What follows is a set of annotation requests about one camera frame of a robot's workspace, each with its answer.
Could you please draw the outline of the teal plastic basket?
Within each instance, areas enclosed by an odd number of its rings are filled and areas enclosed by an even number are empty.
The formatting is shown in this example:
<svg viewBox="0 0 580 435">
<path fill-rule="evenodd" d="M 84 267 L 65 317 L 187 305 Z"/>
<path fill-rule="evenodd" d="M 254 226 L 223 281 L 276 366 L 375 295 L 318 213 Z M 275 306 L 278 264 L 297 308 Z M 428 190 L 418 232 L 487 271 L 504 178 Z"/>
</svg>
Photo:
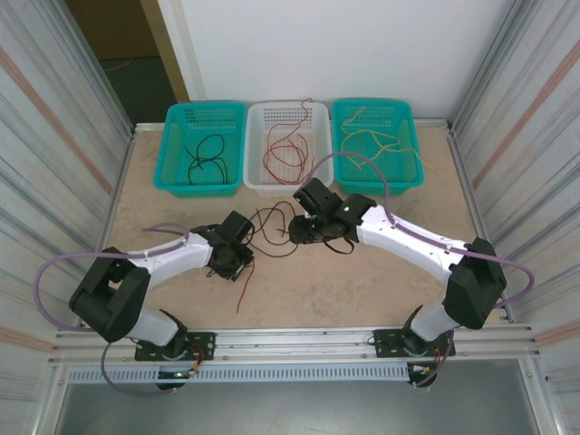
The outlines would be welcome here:
<svg viewBox="0 0 580 435">
<path fill-rule="evenodd" d="M 167 111 L 153 186 L 176 198 L 232 197 L 242 182 L 247 107 L 178 103 Z"/>
<path fill-rule="evenodd" d="M 397 196 L 423 183 L 421 152 L 411 106 L 386 99 L 342 99 L 332 106 L 334 178 L 346 193 Z"/>
</svg>

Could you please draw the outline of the white plastic basket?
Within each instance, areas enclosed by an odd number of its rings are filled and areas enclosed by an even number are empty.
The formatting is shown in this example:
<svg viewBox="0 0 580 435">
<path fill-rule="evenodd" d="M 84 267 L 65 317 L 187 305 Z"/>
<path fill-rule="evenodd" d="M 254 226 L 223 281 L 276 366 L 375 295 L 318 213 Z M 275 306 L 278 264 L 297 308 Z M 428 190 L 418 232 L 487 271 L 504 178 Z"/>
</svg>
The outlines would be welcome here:
<svg viewBox="0 0 580 435">
<path fill-rule="evenodd" d="M 252 105 L 247 112 L 243 181 L 263 197 L 290 196 L 313 173 L 334 182 L 327 107 L 310 98 Z"/>
</svg>

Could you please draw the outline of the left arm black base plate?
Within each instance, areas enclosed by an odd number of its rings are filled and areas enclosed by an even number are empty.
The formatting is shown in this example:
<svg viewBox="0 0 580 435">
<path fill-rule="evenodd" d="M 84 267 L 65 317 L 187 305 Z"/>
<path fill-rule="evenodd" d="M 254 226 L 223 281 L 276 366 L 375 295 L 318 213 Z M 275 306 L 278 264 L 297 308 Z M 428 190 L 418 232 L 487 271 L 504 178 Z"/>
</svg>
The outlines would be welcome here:
<svg viewBox="0 0 580 435">
<path fill-rule="evenodd" d="M 138 362 L 212 361 L 216 347 L 215 333 L 178 333 L 167 345 L 137 341 L 134 359 Z"/>
</svg>

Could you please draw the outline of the aluminium mounting rail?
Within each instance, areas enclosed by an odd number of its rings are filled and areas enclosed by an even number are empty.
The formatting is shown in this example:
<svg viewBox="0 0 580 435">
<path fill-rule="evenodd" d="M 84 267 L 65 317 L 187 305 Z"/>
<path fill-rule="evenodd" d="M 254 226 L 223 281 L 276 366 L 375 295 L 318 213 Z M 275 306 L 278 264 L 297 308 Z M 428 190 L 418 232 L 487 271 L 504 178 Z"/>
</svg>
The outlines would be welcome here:
<svg viewBox="0 0 580 435">
<path fill-rule="evenodd" d="M 376 358 L 371 327 L 221 329 L 213 345 L 214 364 L 361 363 Z M 489 324 L 454 333 L 451 360 L 536 359 L 540 350 L 527 324 Z M 105 341 L 96 333 L 58 333 L 49 363 L 95 365 Z"/>
</svg>

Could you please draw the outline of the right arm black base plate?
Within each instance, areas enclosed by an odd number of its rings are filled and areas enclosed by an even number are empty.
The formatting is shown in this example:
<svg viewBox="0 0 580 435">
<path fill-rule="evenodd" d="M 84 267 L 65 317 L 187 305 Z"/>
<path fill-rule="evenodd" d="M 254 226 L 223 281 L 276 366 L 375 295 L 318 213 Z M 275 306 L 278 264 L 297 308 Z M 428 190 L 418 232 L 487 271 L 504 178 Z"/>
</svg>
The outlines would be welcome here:
<svg viewBox="0 0 580 435">
<path fill-rule="evenodd" d="M 447 334 L 441 334 L 436 340 L 427 342 L 411 329 L 389 328 L 376 329 L 367 341 L 378 358 L 427 358 L 435 357 L 438 350 L 443 355 L 448 348 Z"/>
</svg>

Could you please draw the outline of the brown wooden door frame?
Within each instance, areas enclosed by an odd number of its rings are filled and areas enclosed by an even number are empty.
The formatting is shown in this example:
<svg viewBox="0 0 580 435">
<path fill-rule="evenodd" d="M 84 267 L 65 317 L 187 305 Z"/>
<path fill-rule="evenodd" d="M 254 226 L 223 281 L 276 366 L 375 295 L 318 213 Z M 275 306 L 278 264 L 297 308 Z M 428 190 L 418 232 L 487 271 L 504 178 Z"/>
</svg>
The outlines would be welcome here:
<svg viewBox="0 0 580 435">
<path fill-rule="evenodd" d="M 189 94 L 169 37 L 168 28 L 162 16 L 159 0 L 140 0 L 140 5 L 158 48 L 159 57 L 163 63 L 176 101 L 179 103 L 189 102 Z"/>
</svg>

